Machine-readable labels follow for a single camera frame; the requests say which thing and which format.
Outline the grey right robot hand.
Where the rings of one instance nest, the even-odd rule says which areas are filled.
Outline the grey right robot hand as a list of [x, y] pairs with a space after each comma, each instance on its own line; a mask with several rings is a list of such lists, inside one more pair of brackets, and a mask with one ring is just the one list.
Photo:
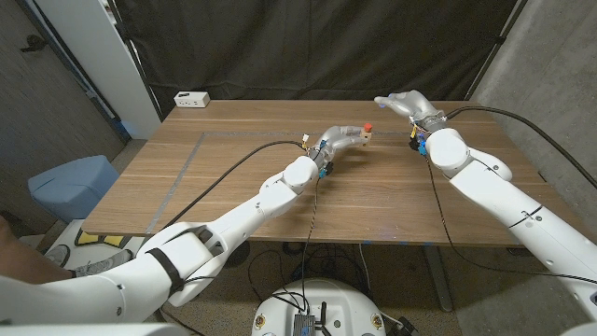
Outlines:
[[430, 133], [447, 127], [443, 112], [436, 109], [419, 91], [377, 96], [374, 98], [374, 102], [379, 106], [389, 107], [399, 116], [407, 118], [413, 125]]

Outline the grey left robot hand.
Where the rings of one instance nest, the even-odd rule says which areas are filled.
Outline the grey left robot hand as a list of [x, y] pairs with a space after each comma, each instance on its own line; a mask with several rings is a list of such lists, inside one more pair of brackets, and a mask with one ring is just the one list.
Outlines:
[[364, 146], [371, 138], [371, 132], [358, 126], [332, 126], [308, 150], [308, 156], [319, 169], [333, 161], [336, 153], [347, 147]]

